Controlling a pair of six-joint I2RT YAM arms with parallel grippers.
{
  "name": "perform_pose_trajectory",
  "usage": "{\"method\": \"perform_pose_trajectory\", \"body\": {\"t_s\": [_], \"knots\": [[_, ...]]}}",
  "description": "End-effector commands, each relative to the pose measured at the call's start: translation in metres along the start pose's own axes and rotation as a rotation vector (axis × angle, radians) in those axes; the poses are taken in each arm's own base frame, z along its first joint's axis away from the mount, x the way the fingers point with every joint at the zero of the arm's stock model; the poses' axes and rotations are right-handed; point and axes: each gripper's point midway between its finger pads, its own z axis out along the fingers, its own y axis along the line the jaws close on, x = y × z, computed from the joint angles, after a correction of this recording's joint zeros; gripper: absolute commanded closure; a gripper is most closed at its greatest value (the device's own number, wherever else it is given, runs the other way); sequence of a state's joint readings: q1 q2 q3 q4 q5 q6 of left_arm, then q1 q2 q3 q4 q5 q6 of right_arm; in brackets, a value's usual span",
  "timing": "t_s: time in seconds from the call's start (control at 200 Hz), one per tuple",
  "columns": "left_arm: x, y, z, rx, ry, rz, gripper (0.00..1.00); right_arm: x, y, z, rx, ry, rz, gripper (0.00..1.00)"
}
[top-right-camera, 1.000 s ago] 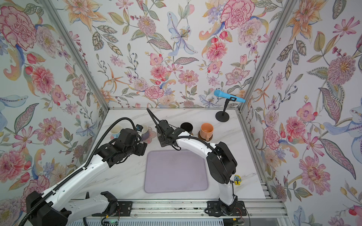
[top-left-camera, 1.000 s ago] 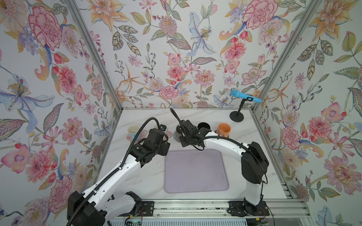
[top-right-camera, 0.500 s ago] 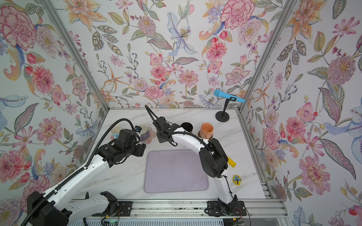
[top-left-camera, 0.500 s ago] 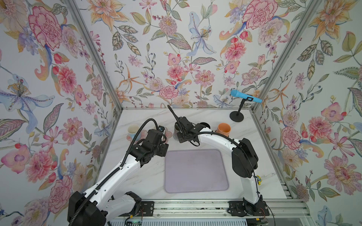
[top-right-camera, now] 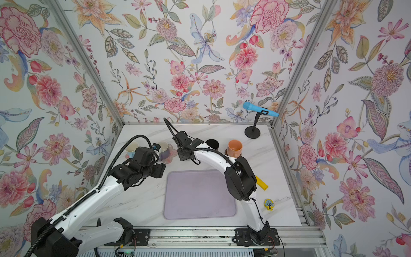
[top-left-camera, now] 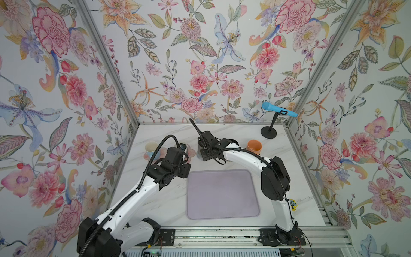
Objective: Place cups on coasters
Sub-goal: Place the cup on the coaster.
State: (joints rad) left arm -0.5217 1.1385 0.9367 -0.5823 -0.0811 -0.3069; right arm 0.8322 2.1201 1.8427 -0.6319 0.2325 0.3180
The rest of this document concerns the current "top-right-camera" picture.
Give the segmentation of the orange mug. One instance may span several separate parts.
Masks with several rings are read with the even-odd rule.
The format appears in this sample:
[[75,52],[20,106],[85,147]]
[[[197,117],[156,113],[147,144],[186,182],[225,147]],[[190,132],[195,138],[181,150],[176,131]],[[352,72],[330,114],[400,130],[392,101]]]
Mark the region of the orange mug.
[[238,158],[242,153],[243,145],[239,140],[231,140],[228,143],[226,154],[233,158]]

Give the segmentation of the grey mug cream interior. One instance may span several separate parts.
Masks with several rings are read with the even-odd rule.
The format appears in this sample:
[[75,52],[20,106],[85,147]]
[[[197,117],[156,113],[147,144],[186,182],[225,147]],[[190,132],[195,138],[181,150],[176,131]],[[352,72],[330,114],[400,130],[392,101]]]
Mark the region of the grey mug cream interior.
[[165,141],[161,141],[158,143],[160,146],[160,149],[158,151],[159,153],[159,160],[164,161],[170,156],[170,151],[169,151],[169,144]]

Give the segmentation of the pink flower coaster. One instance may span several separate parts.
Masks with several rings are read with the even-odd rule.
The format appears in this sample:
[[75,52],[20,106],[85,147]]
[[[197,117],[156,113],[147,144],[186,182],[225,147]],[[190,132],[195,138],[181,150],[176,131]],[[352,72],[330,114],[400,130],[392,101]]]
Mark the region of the pink flower coaster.
[[175,158],[178,155],[177,151],[173,148],[171,144],[169,144],[169,151],[170,151],[170,156],[164,161],[161,161],[162,163],[170,164],[173,161],[173,158]]

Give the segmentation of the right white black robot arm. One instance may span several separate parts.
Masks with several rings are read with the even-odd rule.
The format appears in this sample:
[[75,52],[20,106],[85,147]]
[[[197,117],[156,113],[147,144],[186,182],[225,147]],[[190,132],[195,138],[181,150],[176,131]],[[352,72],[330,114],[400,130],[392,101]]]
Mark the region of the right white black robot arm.
[[170,129],[172,139],[178,147],[181,161],[197,160],[220,171],[226,181],[228,192],[239,201],[247,217],[246,229],[235,229],[232,241],[238,246],[279,246],[281,240],[276,229],[272,229],[258,207],[256,197],[257,179],[244,157],[229,157],[208,146],[204,141],[188,136],[185,131]]

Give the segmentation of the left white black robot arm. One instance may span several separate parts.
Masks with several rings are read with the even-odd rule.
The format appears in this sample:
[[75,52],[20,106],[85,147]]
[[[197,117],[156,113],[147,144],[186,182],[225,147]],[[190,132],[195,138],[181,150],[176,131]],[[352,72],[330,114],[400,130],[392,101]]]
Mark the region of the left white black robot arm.
[[105,244],[118,247],[133,242],[134,226],[122,217],[88,230],[83,225],[110,200],[141,185],[148,178],[161,178],[165,165],[159,164],[160,145],[138,147],[132,158],[120,164],[111,162],[99,184],[74,204],[52,218],[39,218],[32,224],[32,244],[27,257],[76,257]]

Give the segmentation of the black mug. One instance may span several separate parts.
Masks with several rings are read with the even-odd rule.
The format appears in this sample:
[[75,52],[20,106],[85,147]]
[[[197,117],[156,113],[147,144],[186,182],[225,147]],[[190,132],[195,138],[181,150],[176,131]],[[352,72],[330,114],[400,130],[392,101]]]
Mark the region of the black mug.
[[205,143],[206,143],[210,148],[218,151],[218,149],[219,149],[219,142],[218,142],[217,140],[215,140],[215,139],[208,139]]

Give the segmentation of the light blue mug cream interior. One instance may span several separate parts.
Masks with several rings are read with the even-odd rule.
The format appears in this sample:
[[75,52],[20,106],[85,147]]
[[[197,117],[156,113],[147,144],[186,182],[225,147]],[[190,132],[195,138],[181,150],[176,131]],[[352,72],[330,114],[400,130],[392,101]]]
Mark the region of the light blue mug cream interior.
[[134,142],[130,143],[125,149],[126,159],[134,157],[137,148],[139,148],[139,143],[138,142],[134,141]]

